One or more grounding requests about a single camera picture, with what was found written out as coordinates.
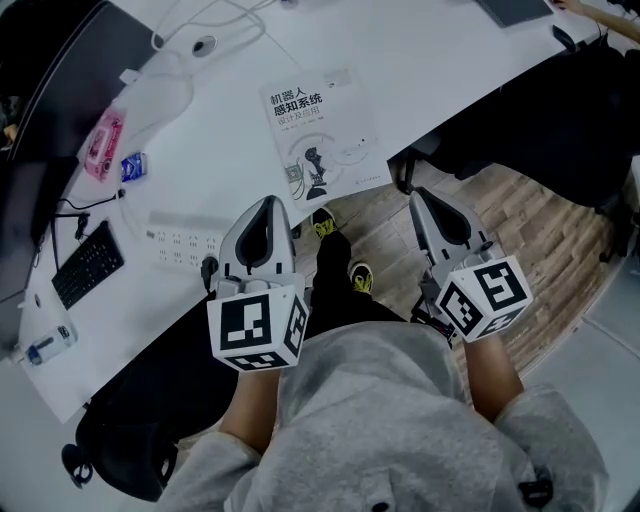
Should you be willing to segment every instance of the keyboard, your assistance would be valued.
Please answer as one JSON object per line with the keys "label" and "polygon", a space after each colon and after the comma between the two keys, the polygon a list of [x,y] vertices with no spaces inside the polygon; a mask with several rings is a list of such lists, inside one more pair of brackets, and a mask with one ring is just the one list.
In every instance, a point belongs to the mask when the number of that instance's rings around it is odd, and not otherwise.
{"label": "keyboard", "polygon": [[51,280],[66,309],[124,265],[105,220],[78,247]]}

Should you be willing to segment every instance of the book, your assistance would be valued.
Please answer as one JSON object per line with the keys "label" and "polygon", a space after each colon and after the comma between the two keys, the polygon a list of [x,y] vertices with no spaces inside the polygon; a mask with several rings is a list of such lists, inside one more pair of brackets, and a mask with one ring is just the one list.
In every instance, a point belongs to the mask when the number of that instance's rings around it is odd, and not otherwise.
{"label": "book", "polygon": [[351,69],[307,71],[260,95],[299,209],[391,183],[373,109]]}

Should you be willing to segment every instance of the sneaker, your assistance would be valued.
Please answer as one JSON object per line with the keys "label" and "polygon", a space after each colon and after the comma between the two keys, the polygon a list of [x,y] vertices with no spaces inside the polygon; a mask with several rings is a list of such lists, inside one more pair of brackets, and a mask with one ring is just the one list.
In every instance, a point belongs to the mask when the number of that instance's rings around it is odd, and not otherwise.
{"label": "sneaker", "polygon": [[368,293],[371,295],[373,288],[373,272],[366,263],[356,263],[351,269],[351,286],[356,292]]}
{"label": "sneaker", "polygon": [[338,231],[336,218],[328,208],[318,208],[311,216],[311,225],[316,231],[316,235],[322,240],[325,236]]}

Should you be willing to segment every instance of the pink package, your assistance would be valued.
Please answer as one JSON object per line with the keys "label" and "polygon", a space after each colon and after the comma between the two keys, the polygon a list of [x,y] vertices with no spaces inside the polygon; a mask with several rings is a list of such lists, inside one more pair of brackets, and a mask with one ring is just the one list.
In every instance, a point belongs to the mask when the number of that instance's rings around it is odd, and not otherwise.
{"label": "pink package", "polygon": [[124,126],[124,114],[108,108],[91,135],[84,169],[101,183],[107,179],[118,140]]}

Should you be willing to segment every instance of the power strip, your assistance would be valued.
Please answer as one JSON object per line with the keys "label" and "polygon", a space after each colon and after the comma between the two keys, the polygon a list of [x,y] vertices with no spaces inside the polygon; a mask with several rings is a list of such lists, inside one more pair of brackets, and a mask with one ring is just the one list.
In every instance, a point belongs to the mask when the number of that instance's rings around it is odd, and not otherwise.
{"label": "power strip", "polygon": [[156,266],[199,271],[204,258],[218,257],[220,243],[230,227],[215,217],[151,212],[144,251]]}

